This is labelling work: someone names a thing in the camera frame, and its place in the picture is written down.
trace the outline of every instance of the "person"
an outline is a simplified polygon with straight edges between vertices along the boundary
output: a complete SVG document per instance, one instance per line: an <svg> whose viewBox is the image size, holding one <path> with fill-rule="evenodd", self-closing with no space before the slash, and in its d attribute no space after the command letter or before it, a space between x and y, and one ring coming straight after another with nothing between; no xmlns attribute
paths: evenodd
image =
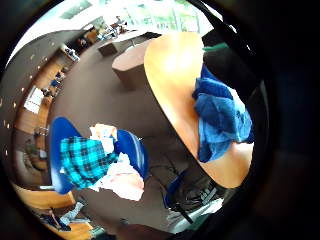
<svg viewBox="0 0 320 240"><path fill-rule="evenodd" d="M51 90L49 90L48 88L41 88L41 91L43 93L43 96L45 97L56 97L56 94L53 93Z"/></svg>
<svg viewBox="0 0 320 240"><path fill-rule="evenodd" d="M76 51L72 48L66 48L66 53L72 58L73 61L80 61L80 57L77 55Z"/></svg>
<svg viewBox="0 0 320 240"><path fill-rule="evenodd" d="M68 72L69 68L68 67L63 67L61 68L55 75L55 78L61 82L63 79L66 78L66 73Z"/></svg>
<svg viewBox="0 0 320 240"><path fill-rule="evenodd" d="M121 19L120 16L116 16L117 18L117 21L115 22L116 24L116 28L117 28L117 33L120 34L120 33L124 33L125 32L125 25L127 25L127 22L123 19Z"/></svg>
<svg viewBox="0 0 320 240"><path fill-rule="evenodd" d="M76 218L76 216L79 214L82 208L86 205L87 205L87 202L82 196L80 196L78 198L78 201L75 204L74 209L63 214L61 217L58 217L54 213L53 208L50 208L49 214L40 214L39 217L43 223L54 227L58 231L71 231L71 227L69 226L70 223L91 222L91 219L89 216L86 216L85 218Z"/></svg>

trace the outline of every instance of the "white cloth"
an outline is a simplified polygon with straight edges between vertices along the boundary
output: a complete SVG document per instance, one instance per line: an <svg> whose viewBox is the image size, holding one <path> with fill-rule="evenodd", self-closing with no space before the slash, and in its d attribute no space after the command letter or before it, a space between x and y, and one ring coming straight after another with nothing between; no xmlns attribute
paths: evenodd
<svg viewBox="0 0 320 240"><path fill-rule="evenodd" d="M90 127L92 140L100 140L106 154L114 151L113 141L117 140L117 129L114 126L97 123Z"/></svg>
<svg viewBox="0 0 320 240"><path fill-rule="evenodd" d="M120 153L118 162L110 164L107 175L89 188L95 191L99 188L110 189L121 198L139 201L144 192L144 182L130 165L128 155Z"/></svg>
<svg viewBox="0 0 320 240"><path fill-rule="evenodd" d="M69 225L72 222L78 222L78 223L90 222L90 219L88 218L76 218L76 216L80 212L81 208L83 208L83 206L84 205L81 202L77 202L73 210L67 212L62 217L60 217L60 221L65 225Z"/></svg>

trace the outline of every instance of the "blue jacket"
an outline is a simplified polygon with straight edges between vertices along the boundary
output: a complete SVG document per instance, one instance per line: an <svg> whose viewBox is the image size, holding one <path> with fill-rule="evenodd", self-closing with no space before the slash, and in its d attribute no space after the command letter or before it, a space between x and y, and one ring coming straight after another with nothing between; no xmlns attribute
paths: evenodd
<svg viewBox="0 0 320 240"><path fill-rule="evenodd" d="M192 97L199 116L198 158L221 157L231 142L253 142L252 121L236 91L213 76L205 65L196 79Z"/></svg>

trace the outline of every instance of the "clothing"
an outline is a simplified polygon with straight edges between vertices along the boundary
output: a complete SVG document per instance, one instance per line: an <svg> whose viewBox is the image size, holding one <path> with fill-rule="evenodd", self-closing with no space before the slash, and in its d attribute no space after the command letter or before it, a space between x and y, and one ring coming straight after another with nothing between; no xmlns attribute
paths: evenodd
<svg viewBox="0 0 320 240"><path fill-rule="evenodd" d="M199 116L198 158L208 162L221 157L232 141L253 141L252 121L237 92L213 76L205 65L196 79L192 97Z"/></svg>
<svg viewBox="0 0 320 240"><path fill-rule="evenodd" d="M60 217L60 222L62 222L65 225L69 225L70 223L85 223L90 222L90 219L88 218L76 218L78 213L80 212L81 208L83 208L83 204L80 202L76 203L76 206L73 210L67 212L62 217Z"/></svg>
<svg viewBox="0 0 320 240"><path fill-rule="evenodd" d="M119 197L139 201L144 192L144 182L140 174L130 165L127 154L120 153L118 161L109 166L107 175L89 187L110 189Z"/></svg>
<svg viewBox="0 0 320 240"><path fill-rule="evenodd" d="M97 123L90 127L90 139L99 140L106 154L114 151L114 142L117 141L117 129L114 126Z"/></svg>
<svg viewBox="0 0 320 240"><path fill-rule="evenodd" d="M57 80L52 80L51 83L50 83L50 86L52 87L57 87L59 85L59 82Z"/></svg>
<svg viewBox="0 0 320 240"><path fill-rule="evenodd" d="M95 184L118 159L114 152L106 155L100 141L83 137L62 139L60 156L64 173L77 189Z"/></svg>

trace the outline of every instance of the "wooden table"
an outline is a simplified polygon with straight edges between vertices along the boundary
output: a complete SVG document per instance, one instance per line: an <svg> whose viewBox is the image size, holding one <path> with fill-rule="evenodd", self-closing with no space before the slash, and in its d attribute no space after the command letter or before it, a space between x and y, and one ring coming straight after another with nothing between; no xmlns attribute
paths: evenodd
<svg viewBox="0 0 320 240"><path fill-rule="evenodd" d="M203 42L196 33L171 33L150 42L144 67L164 114L195 159L199 148L198 116L191 94L203 64ZM249 171L253 144L232 143L227 152L200 166L219 185L238 187Z"/></svg>

